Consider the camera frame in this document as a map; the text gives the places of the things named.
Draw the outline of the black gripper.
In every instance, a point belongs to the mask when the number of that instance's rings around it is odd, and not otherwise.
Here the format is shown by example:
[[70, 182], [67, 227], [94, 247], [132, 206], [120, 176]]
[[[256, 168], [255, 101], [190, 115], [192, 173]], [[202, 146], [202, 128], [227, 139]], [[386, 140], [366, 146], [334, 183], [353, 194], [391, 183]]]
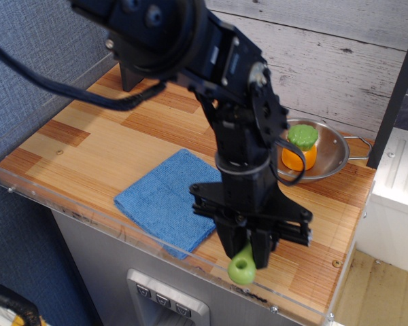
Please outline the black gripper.
[[279, 240], [310, 245], [312, 212], [282, 193], [270, 159], [260, 164], [217, 159], [216, 166], [220, 182], [195, 183], [189, 191], [194, 212], [213, 219], [229, 258], [249, 241], [256, 268], [263, 269]]

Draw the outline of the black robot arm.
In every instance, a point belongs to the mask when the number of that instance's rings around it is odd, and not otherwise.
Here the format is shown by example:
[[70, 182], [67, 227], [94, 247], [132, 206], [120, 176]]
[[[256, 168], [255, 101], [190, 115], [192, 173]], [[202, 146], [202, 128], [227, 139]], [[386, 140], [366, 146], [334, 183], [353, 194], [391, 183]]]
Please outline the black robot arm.
[[281, 239], [308, 245], [312, 214], [279, 189], [279, 149], [287, 110], [271, 85], [261, 50], [203, 1], [72, 1], [72, 9], [106, 28], [119, 63], [144, 78], [196, 96], [216, 137], [219, 183], [190, 187], [197, 214], [210, 217], [229, 257], [246, 245], [257, 268]]

